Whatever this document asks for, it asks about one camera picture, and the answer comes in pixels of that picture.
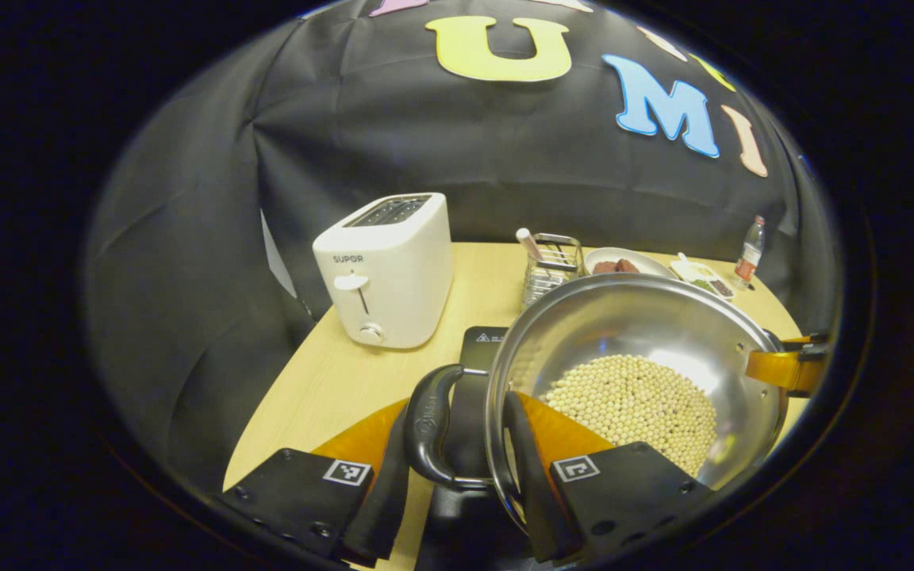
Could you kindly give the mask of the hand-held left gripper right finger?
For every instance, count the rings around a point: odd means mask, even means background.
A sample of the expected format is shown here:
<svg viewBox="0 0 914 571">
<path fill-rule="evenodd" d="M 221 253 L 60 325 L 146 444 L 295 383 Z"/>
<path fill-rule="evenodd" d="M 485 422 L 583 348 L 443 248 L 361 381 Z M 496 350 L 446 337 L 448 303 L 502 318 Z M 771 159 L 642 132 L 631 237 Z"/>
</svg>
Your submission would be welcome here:
<svg viewBox="0 0 914 571">
<path fill-rule="evenodd" d="M 637 550 L 713 495 L 651 444 L 611 444 L 523 393 L 505 395 L 503 427 L 540 561 L 591 563 Z"/>
</svg>

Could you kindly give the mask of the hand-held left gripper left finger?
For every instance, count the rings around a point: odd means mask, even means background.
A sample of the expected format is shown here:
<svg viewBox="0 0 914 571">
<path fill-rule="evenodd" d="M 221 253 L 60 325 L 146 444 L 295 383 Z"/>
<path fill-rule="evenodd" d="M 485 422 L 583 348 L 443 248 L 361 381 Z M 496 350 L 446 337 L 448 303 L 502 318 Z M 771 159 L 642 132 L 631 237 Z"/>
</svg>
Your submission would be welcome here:
<svg viewBox="0 0 914 571">
<path fill-rule="evenodd" d="M 282 448 L 218 496 L 279 541 L 330 561 L 390 558 L 409 490 L 401 399 L 312 451 Z"/>
</svg>

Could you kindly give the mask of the steel pot with black handles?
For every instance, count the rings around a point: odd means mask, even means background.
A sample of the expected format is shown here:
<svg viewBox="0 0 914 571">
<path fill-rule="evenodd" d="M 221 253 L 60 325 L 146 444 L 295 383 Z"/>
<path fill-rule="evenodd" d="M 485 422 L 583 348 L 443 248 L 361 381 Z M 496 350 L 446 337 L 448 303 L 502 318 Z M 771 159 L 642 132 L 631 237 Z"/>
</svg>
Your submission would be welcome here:
<svg viewBox="0 0 914 571">
<path fill-rule="evenodd" d="M 760 466 L 781 440 L 788 397 L 747 371 L 752 355 L 781 350 L 769 330 L 706 290 L 646 274 L 600 274 L 560 285 L 526 308 L 496 343 L 484 343 L 483 366 L 439 366 L 417 384 L 404 420 L 404 453 L 422 477 L 452 490 L 495 492 L 525 529 L 526 494 L 505 445 L 508 395 L 546 397 L 576 366 L 617 355 L 645 358 L 695 383 L 716 412 L 715 436 L 695 478 L 719 490 Z M 463 476 L 443 448 L 452 386 L 485 379 L 478 450 L 487 474 Z"/>
</svg>

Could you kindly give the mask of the plastic bottle with red label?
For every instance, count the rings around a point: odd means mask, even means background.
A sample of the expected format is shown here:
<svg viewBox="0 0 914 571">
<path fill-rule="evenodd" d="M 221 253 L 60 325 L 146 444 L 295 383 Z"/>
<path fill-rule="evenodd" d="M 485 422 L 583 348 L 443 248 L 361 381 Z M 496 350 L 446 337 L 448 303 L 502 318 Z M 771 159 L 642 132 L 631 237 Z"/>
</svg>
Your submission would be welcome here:
<svg viewBox="0 0 914 571">
<path fill-rule="evenodd" d="M 737 288 L 748 289 L 764 253 L 766 242 L 765 218 L 755 216 L 743 240 L 739 260 L 734 267 L 733 279 Z"/>
</svg>

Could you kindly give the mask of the white divided condiment tray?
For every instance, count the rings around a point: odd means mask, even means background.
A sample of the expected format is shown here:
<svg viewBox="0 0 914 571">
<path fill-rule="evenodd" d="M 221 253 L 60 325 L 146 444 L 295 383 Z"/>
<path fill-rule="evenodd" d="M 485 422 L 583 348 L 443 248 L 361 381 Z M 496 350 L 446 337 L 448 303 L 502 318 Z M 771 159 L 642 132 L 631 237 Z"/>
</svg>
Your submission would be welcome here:
<svg viewBox="0 0 914 571">
<path fill-rule="evenodd" d="M 685 254 L 678 253 L 676 258 L 670 261 L 670 270 L 683 282 L 713 293 L 723 300 L 730 301 L 735 297 L 732 286 L 717 271 L 707 264 L 690 260 Z"/>
</svg>

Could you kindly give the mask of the pile of soybeans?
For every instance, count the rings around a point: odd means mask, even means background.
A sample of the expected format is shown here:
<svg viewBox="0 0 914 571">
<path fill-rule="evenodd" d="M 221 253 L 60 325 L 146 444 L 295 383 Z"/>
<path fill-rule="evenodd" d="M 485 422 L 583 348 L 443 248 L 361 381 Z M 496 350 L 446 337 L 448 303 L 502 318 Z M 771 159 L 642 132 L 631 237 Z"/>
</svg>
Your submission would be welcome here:
<svg viewBox="0 0 914 571">
<path fill-rule="evenodd" d="M 716 409 L 687 376 L 641 357 L 573 366 L 543 402 L 616 445 L 643 441 L 696 477 L 716 440 Z"/>
</svg>

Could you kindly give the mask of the white plate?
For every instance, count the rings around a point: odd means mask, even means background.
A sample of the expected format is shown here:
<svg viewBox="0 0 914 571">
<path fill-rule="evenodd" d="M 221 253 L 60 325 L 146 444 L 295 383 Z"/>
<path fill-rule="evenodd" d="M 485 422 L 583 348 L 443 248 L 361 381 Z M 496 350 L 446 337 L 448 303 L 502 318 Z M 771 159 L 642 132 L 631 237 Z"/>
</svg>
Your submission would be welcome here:
<svg viewBox="0 0 914 571">
<path fill-rule="evenodd" d="M 617 261 L 620 258 L 628 258 L 632 264 L 635 264 L 636 267 L 639 268 L 641 274 L 657 275 L 664 276 L 664 278 L 676 279 L 676 275 L 670 270 L 670 268 L 663 265 L 662 263 L 658 263 L 658 261 L 655 259 L 636 251 L 613 247 L 598 248 L 586 253 L 584 256 L 584 267 L 586 273 L 588 275 L 592 275 L 592 268 L 594 268 L 595 263 L 606 260 Z"/>
</svg>

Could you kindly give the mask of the white toaster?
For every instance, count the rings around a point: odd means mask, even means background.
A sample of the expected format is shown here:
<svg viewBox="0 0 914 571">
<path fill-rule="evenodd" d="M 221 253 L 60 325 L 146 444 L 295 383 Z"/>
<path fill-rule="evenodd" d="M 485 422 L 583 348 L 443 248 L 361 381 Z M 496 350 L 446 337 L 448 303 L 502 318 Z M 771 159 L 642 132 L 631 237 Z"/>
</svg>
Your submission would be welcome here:
<svg viewBox="0 0 914 571">
<path fill-rule="evenodd" d="M 454 277 L 445 195 L 371 202 L 322 232 L 313 252 L 349 339 L 414 348 L 434 335 Z"/>
</svg>

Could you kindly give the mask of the black backdrop cloth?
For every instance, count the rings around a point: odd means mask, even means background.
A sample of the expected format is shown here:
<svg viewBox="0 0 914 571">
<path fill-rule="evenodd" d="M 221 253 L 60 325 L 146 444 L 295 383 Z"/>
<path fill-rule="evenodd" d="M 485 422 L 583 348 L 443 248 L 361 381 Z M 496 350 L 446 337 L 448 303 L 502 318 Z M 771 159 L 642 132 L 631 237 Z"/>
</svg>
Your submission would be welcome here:
<svg viewBox="0 0 914 571">
<path fill-rule="evenodd" d="M 171 94 L 113 166 L 83 254 L 92 360 L 145 454 L 213 491 L 330 308 L 312 242 L 360 206 L 438 192 L 457 241 L 518 225 L 733 263 L 823 330 L 822 187 L 739 76 L 595 6 L 340 0 Z"/>
</svg>

